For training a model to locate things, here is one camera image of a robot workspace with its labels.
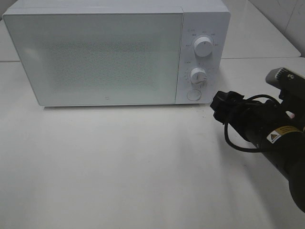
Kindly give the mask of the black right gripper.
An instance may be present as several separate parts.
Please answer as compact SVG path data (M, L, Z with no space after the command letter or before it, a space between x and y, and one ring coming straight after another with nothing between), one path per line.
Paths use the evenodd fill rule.
M210 105L213 117L224 125L234 109L234 129L245 141L254 145L254 148L235 145L236 150L247 153L280 151L284 147L276 143L283 135L277 129L289 126L290 121L274 98L267 96L265 103L257 101L257 98L253 96L244 100L244 95L237 92L218 91Z

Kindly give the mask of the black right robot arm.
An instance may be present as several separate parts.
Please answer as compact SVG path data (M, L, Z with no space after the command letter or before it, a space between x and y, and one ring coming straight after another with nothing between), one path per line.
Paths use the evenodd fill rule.
M218 91L210 107L224 125L226 143L245 153L262 153L288 180L291 197L305 210L305 134L273 97L259 94L245 99Z

